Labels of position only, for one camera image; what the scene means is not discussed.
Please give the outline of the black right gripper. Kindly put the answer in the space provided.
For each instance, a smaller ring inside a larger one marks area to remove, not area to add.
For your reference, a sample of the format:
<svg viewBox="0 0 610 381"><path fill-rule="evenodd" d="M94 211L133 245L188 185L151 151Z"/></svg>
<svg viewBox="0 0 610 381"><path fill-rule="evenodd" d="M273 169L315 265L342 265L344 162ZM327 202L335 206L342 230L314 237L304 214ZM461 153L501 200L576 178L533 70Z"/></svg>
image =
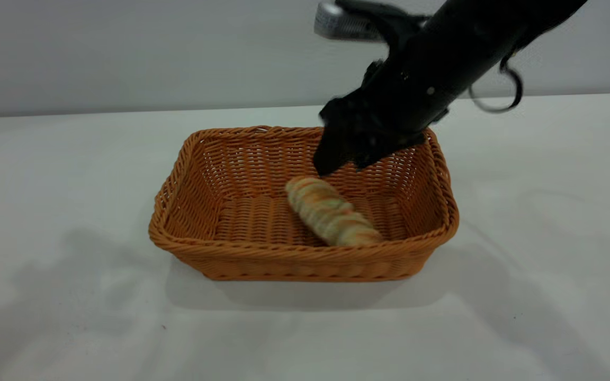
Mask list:
<svg viewBox="0 0 610 381"><path fill-rule="evenodd" d="M356 155L365 169L400 150L424 144L428 125L428 60L388 58L370 63L361 85L320 111L324 130L313 155L318 176Z"/></svg>

